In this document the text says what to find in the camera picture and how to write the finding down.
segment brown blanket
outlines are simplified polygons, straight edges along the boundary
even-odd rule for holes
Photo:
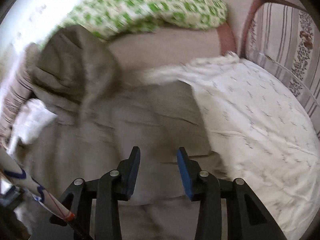
[[[58,117],[24,148],[25,169],[59,197],[74,179],[100,178],[138,146],[135,191],[120,206],[123,238],[192,239],[198,209],[182,197],[176,151],[185,147],[209,172],[221,160],[211,152],[191,87],[174,82],[124,90],[112,54],[79,25],[57,32],[29,71],[36,96]],[[34,228],[44,212],[29,199],[21,213]]]

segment striped cushion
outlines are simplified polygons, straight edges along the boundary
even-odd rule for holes
[[[265,3],[251,24],[246,57],[295,95],[320,138],[320,32],[311,16],[289,6]]]
[[[7,94],[3,99],[3,108],[0,115],[0,145],[7,147],[12,125],[21,106],[29,99],[32,88],[27,68],[35,64],[39,50],[36,44],[31,44],[20,61],[15,77],[10,83]]]

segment green and white pillow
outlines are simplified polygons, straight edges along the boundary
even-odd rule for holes
[[[205,30],[226,19],[222,0],[83,0],[58,28],[80,24],[107,40],[121,32],[151,32],[164,22]]]

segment bed sheet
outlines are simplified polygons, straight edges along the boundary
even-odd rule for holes
[[[173,80],[192,85],[212,150],[230,178],[245,179],[287,239],[298,240],[320,206],[320,142],[294,95],[234,54],[124,77],[129,86]]]

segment striped upholstery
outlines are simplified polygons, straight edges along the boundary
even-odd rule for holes
[[[15,77],[10,83],[7,94],[3,99],[3,109],[0,115],[0,145],[6,148],[11,135],[14,119],[21,106],[29,99],[32,88],[27,68],[35,64],[39,50],[36,44],[31,44],[27,49]]]
[[[246,57],[288,87],[320,138],[320,33],[310,15],[265,3],[257,10],[248,32]]]

